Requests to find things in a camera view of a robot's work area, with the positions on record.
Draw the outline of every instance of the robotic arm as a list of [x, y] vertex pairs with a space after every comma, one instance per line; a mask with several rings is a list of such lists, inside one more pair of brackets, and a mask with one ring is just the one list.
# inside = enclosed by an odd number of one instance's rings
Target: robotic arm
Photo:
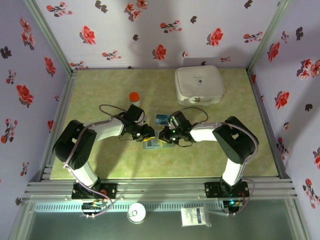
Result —
[[217, 141], [228, 160], [222, 177], [220, 190], [230, 195], [241, 183], [241, 178], [250, 155], [258, 151], [258, 139], [236, 117], [225, 122], [195, 123], [185, 118], [181, 111], [169, 116], [169, 125], [159, 133], [158, 139], [165, 143], [179, 145], [185, 142]]

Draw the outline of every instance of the wire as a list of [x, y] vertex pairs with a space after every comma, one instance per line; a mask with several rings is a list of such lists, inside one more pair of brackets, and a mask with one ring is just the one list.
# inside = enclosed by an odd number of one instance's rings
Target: wire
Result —
[[200, 107], [196, 107], [196, 106], [187, 106], [187, 107], [185, 107], [185, 108], [182, 108], [180, 111], [183, 111], [183, 110], [186, 110], [186, 109], [198, 109], [198, 110], [200, 110], [201, 112], [203, 112], [203, 113], [205, 114], [206, 119], [205, 119], [205, 120], [200, 121], [200, 122], [199, 122], [199, 124], [202, 124], [202, 123], [204, 123], [204, 122], [208, 121], [208, 119], [209, 119], [209, 115], [208, 115], [208, 113], [207, 113], [205, 110], [201, 109]]

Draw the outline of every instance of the red flower print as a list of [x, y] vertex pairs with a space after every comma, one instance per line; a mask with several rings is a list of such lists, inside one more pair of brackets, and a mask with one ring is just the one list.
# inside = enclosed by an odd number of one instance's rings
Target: red flower print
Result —
[[320, 74], [320, 60], [316, 61], [315, 64], [311, 65], [311, 76], [314, 78]]
[[28, 35], [25, 33], [25, 31], [23, 31], [23, 32], [21, 33], [21, 36], [22, 36], [22, 41], [24, 41], [24, 42], [27, 42], [27, 41], [28, 41]]
[[290, 93], [289, 92], [282, 92], [278, 93], [278, 96], [274, 99], [276, 108], [279, 110], [281, 107], [284, 107], [288, 103]]
[[276, 44], [272, 44], [270, 46], [270, 49], [268, 51], [268, 59], [269, 59], [269, 62], [271, 63], [272, 59], [275, 58], [278, 53], [279, 53], [279, 47], [280, 47], [280, 42], [277, 42]]
[[307, 178], [307, 179], [305, 180], [305, 182], [306, 182], [309, 186], [312, 185], [312, 181], [311, 181], [309, 178]]
[[162, 44], [159, 44], [159, 46], [156, 47], [155, 50], [152, 52], [154, 58], [153, 59], [158, 59], [158, 60], [163, 60], [165, 59], [165, 55], [167, 54], [167, 49]]
[[128, 3], [125, 7], [129, 12], [132, 12], [135, 10], [133, 3]]
[[32, 36], [31, 33], [30, 33], [30, 35], [29, 35], [29, 42], [30, 42], [30, 44], [31, 44], [32, 46], [35, 45], [35, 38], [34, 38], [34, 36]]
[[134, 11], [133, 12], [133, 18], [138, 20], [141, 16], [141, 11]]
[[54, 121], [53, 120], [48, 121], [49, 132], [51, 132], [53, 125], [54, 125]]
[[92, 45], [92, 44], [96, 44], [95, 42], [95, 32], [94, 31], [91, 31], [91, 29], [87, 26], [84, 26], [83, 29], [82, 29], [82, 36], [84, 37], [84, 40]]
[[56, 73], [56, 68], [54, 67], [54, 63], [49, 57], [45, 57], [44, 61], [45, 61], [47, 72], [51, 75], [51, 77], [53, 77], [53, 75]]
[[33, 103], [34, 96], [30, 94], [29, 89], [26, 87], [26, 85], [17, 85], [16, 89], [18, 91], [19, 100], [20, 102], [29, 107], [30, 104]]
[[26, 33], [31, 31], [31, 27], [29, 25], [29, 22], [27, 22], [23, 17], [20, 18], [20, 24]]
[[145, 1], [145, 0], [137, 0], [136, 5], [137, 5], [140, 9], [147, 9], [148, 2]]
[[304, 61], [304, 67], [308, 69], [312, 65], [311, 59], [308, 58]]
[[224, 34], [222, 30], [220, 28], [217, 28], [212, 34], [209, 34], [208, 36], [209, 43], [207, 44], [211, 46], [218, 46], [219, 41], [222, 40], [223, 37], [224, 37]]
[[252, 82], [253, 82], [253, 84], [256, 83], [256, 77], [257, 77], [257, 75], [255, 75], [255, 74], [252, 75]]
[[307, 78], [310, 76], [310, 73], [307, 70], [304, 70], [302, 73], [300, 73], [299, 77], [301, 80], [307, 80]]

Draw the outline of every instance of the floral wallpaper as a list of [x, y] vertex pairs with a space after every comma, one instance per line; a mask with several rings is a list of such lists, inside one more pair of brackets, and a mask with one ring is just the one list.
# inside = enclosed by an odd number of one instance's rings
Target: floral wallpaper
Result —
[[131, 69], [248, 67], [279, 0], [36, 2], [72, 69]]
[[40, 170], [67, 73], [23, 1], [3, 2], [0, 21], [0, 239], [6, 240], [27, 183]]
[[318, 1], [307, 2], [292, 1], [251, 74], [309, 230], [319, 239], [320, 15]]

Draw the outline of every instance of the white box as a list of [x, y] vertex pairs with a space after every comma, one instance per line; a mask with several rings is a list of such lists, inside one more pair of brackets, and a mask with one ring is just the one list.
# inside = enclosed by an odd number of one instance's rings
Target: white box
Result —
[[212, 65], [181, 67], [175, 71], [175, 91], [182, 106], [208, 106], [225, 93], [218, 68]]

